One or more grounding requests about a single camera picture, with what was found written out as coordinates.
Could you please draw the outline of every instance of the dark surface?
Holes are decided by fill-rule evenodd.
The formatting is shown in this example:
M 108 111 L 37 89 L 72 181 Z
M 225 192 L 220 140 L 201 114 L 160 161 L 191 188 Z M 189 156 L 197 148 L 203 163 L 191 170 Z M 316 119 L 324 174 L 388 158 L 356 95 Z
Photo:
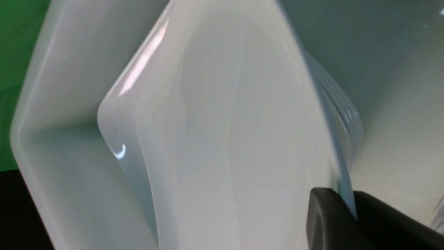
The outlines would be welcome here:
M 0 249 L 54 249 L 18 170 L 0 172 Z
M 332 189 L 310 192 L 310 250 L 444 250 L 444 235 L 365 192 L 354 192 L 358 220 Z

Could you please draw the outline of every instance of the glossy plastic surface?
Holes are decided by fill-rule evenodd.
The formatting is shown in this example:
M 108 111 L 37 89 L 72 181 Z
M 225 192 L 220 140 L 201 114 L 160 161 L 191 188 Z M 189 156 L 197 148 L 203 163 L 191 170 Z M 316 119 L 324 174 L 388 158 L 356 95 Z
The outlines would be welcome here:
M 129 112 L 161 249 L 305 249 L 314 186 L 338 188 L 354 211 L 330 107 L 295 36 L 275 2 L 175 2 Z
M 97 115 L 100 132 L 134 188 L 156 241 L 153 197 L 134 123 L 135 102 L 145 82 L 139 80 L 138 84 L 135 83 L 150 73 L 168 25 L 172 2 L 167 5 L 133 59 L 103 99 Z
M 53 1 L 12 124 L 12 149 L 56 249 L 155 240 L 96 125 L 99 103 L 166 1 Z

